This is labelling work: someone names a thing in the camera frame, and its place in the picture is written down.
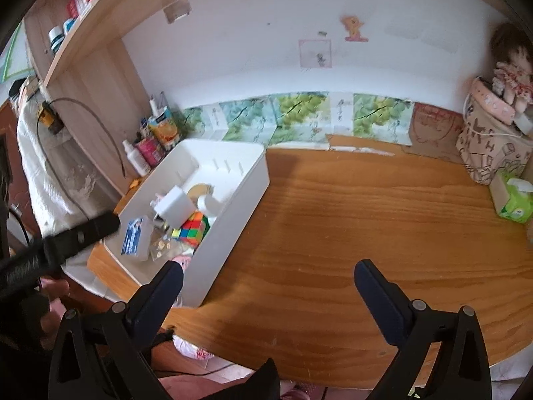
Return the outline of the person's left hand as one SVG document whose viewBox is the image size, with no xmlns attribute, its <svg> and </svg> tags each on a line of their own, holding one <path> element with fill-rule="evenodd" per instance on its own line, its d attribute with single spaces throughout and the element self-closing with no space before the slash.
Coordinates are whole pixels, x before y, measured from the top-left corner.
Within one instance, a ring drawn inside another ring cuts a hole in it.
<svg viewBox="0 0 533 400">
<path fill-rule="evenodd" d="M 61 298 L 70 294 L 70 285 L 64 280 L 42 279 L 42 295 L 49 302 L 48 312 L 40 320 L 42 328 L 41 345 L 45 350 L 52 350 L 61 324 L 62 316 L 65 314 L 65 306 Z"/>
</svg>

